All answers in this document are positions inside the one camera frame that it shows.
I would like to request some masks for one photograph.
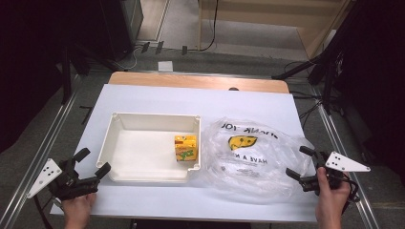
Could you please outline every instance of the yellow smiley face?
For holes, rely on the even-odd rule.
[[[234,151],[239,148],[250,147],[256,143],[256,140],[256,136],[236,135],[228,140],[228,144],[230,149]]]

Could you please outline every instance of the white tray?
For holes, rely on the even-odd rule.
[[[113,181],[186,182],[201,168],[200,129],[196,115],[114,113],[96,167],[110,163]],[[176,161],[175,135],[197,136],[196,161]]]

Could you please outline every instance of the aluminum rail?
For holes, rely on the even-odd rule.
[[[312,88],[312,93],[314,95],[320,96],[321,93],[319,92],[318,88],[311,87]],[[339,152],[343,156],[348,156],[348,153],[345,150],[345,147],[342,143],[342,140],[340,139],[339,134],[337,133],[337,130],[334,126],[333,123],[333,118],[331,115],[328,115],[327,112],[325,111],[324,107],[320,105],[318,107],[319,114],[321,115],[322,121],[324,122],[325,128],[328,132],[328,135],[330,137],[331,144],[333,146],[333,149],[336,152]],[[375,215],[373,213],[372,206],[370,205],[370,202],[368,201],[366,194],[364,193],[364,189],[355,173],[350,173],[350,178],[354,182],[358,184],[358,192],[357,194],[360,197],[360,201],[356,203],[358,211],[360,213],[360,217],[363,219],[364,225],[366,228],[370,229],[378,229],[380,228],[378,226],[378,222],[375,218]]]
[[[22,178],[20,184],[14,191],[12,195],[11,201],[9,206],[6,209],[3,217],[0,219],[0,228],[9,229],[12,228],[17,217],[27,199],[27,193],[30,191],[31,186],[35,182],[36,178],[38,177],[41,169],[44,167],[49,152],[53,147],[53,143],[56,140],[63,123],[68,116],[72,105],[75,102],[75,98],[77,95],[77,91],[79,85],[81,83],[81,76],[76,75],[75,79],[73,80],[73,91],[72,96],[68,99],[68,101],[62,105],[53,120],[51,128],[48,130],[47,134],[45,135],[44,139],[42,140],[41,145],[39,146],[38,151],[36,152],[31,165],[29,166],[26,174]]]

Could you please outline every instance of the hand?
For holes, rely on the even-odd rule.
[[[65,229],[85,228],[95,201],[95,193],[62,201],[65,212]]]
[[[321,192],[319,194],[315,215],[318,220],[319,228],[341,228],[340,219],[343,207],[351,191],[349,183],[341,182],[338,189],[331,190],[326,169],[323,167],[318,168],[317,175]]]

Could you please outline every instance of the yellow box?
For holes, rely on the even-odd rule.
[[[197,138],[194,135],[176,135],[175,151],[177,161],[190,161],[197,159]]]

